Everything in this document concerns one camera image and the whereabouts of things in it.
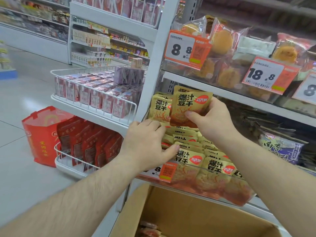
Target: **cardboard box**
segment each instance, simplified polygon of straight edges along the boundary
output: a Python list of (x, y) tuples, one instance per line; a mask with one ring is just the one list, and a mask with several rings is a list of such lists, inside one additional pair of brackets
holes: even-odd
[(167, 237), (281, 237), (274, 224), (245, 211), (149, 184), (128, 198), (110, 237), (138, 236), (140, 221)]

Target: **red logo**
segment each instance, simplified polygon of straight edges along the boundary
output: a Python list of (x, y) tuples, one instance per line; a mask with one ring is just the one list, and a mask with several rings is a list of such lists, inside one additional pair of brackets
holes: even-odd
[(195, 156), (192, 156), (190, 158), (190, 161), (196, 165), (198, 165), (199, 163), (201, 163), (202, 161), (202, 156), (199, 156), (199, 155), (195, 155)]
[(223, 171), (226, 173), (226, 174), (231, 174), (233, 171), (235, 170), (235, 166), (225, 166)]
[(195, 101), (196, 103), (199, 103), (199, 104), (205, 104), (208, 99), (209, 99), (209, 96), (207, 96), (207, 95), (202, 95), (202, 96), (199, 96), (198, 98), (196, 98), (194, 101)]

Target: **forearm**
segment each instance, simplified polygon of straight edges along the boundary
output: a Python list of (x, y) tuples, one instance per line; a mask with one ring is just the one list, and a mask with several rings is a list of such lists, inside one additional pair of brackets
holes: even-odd
[(239, 133), (215, 143), (293, 237), (314, 236), (316, 179)]
[(35, 205), (0, 236), (92, 236), (137, 173), (117, 156), (105, 167)]

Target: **floor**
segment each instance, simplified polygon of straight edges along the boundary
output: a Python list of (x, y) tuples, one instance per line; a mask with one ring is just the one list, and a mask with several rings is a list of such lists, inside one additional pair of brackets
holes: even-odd
[(33, 161), (21, 120), (52, 105), (51, 70), (77, 67), (8, 49), (18, 78), (0, 80), (0, 226), (76, 181)]

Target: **hand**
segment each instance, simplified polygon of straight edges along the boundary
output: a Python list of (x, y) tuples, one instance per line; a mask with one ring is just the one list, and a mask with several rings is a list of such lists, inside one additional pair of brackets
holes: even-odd
[(210, 110), (205, 116), (193, 111), (187, 111), (185, 115), (197, 125), (201, 134), (215, 145), (222, 145), (228, 136), (239, 134), (226, 105), (215, 97), (212, 98)]
[(153, 169), (169, 161), (177, 154), (179, 145), (172, 145), (162, 150), (161, 140), (166, 131), (159, 121), (134, 121), (130, 124), (124, 138), (119, 156), (129, 161), (137, 174)]

